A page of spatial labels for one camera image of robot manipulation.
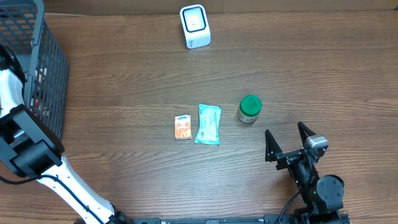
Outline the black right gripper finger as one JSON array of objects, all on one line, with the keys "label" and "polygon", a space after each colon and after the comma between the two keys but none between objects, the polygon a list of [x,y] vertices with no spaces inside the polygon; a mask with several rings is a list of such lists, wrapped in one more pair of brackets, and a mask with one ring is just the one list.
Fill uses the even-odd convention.
[{"label": "black right gripper finger", "polygon": [[309,129],[309,128],[308,128],[306,125],[304,125],[304,123],[301,122],[301,121],[299,121],[299,122],[297,123],[297,126],[298,126],[298,130],[299,130],[300,137],[301,137],[301,140],[302,140],[302,144],[303,144],[303,145],[305,145],[305,141],[307,140],[308,137],[316,135],[315,132],[313,132],[311,129]]},{"label": "black right gripper finger", "polygon": [[278,157],[282,155],[282,149],[278,145],[277,141],[274,139],[272,133],[267,129],[265,131],[266,137],[266,157]]}]

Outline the green lid jar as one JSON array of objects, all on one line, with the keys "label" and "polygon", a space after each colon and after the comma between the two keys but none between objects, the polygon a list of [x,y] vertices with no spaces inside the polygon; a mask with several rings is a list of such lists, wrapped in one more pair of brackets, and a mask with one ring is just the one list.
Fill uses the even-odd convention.
[{"label": "green lid jar", "polygon": [[244,123],[252,123],[257,119],[261,109],[262,102],[258,96],[246,95],[239,104],[237,116]]}]

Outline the teal wet wipes pack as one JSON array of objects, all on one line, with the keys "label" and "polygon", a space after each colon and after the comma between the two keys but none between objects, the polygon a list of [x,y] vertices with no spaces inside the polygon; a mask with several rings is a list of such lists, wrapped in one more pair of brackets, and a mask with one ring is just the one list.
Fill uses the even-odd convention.
[{"label": "teal wet wipes pack", "polygon": [[199,104],[199,127],[195,144],[220,145],[221,114],[222,109],[219,106]]}]

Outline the small orange packet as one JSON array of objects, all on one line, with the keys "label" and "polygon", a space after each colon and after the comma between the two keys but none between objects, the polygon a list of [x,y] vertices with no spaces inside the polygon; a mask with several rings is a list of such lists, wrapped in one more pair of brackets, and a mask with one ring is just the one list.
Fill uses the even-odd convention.
[{"label": "small orange packet", "polygon": [[192,124],[189,114],[175,117],[175,139],[191,139]]}]

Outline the brown red snack bag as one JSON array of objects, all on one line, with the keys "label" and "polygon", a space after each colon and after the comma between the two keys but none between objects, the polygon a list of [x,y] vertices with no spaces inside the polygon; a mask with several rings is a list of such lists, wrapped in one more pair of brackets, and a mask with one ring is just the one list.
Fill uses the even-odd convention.
[{"label": "brown red snack bag", "polygon": [[45,78],[47,76],[47,68],[40,68],[39,71],[35,71],[35,80],[37,83],[35,84],[35,92],[33,94],[31,105],[36,110],[41,110],[43,108],[43,104],[39,101],[44,97],[44,91],[41,89],[41,84],[44,83]]}]

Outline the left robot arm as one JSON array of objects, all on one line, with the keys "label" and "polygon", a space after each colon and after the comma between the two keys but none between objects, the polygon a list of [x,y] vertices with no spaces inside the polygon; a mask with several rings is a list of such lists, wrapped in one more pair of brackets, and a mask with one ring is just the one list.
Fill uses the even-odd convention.
[{"label": "left robot arm", "polygon": [[61,197],[85,223],[131,223],[71,167],[60,139],[24,104],[25,74],[8,47],[1,47],[1,161],[21,185],[38,181]]}]

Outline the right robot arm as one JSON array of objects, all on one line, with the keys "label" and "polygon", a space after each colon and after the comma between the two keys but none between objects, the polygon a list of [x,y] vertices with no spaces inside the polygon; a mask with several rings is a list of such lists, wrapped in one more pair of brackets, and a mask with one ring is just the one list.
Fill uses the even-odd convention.
[{"label": "right robot arm", "polygon": [[302,147],[284,153],[269,130],[265,131],[265,161],[276,162],[276,169],[287,169],[298,192],[278,215],[266,215],[272,223],[349,223],[349,216],[340,215],[343,208],[344,181],[337,175],[320,177],[315,164],[324,156],[328,140],[304,125],[297,124]]}]

